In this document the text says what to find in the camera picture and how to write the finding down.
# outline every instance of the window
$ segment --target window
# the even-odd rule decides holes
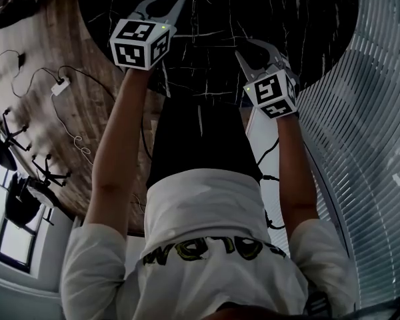
[[[45,206],[42,205],[35,218],[22,228],[8,221],[5,218],[6,188],[12,174],[0,167],[0,261],[28,273]]]

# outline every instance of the white cube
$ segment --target white cube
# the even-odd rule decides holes
[[[121,19],[111,39],[114,63],[150,70],[170,50],[174,27],[153,21]]]
[[[253,105],[271,119],[297,111],[294,82],[285,70],[262,77],[244,89]]]

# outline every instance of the round table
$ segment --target round table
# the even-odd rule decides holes
[[[111,61],[111,34],[141,1],[79,0],[88,31]],[[149,88],[198,104],[250,106],[235,50],[253,38],[287,56],[300,79],[297,89],[303,90],[338,62],[353,36],[358,8],[359,0],[186,0],[171,52]]]

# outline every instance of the power strip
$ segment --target power strip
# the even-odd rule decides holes
[[[69,86],[69,84],[69,78],[67,76],[62,77],[62,79],[60,80],[60,84],[56,83],[54,86],[52,86],[52,93],[55,96],[58,96]]]

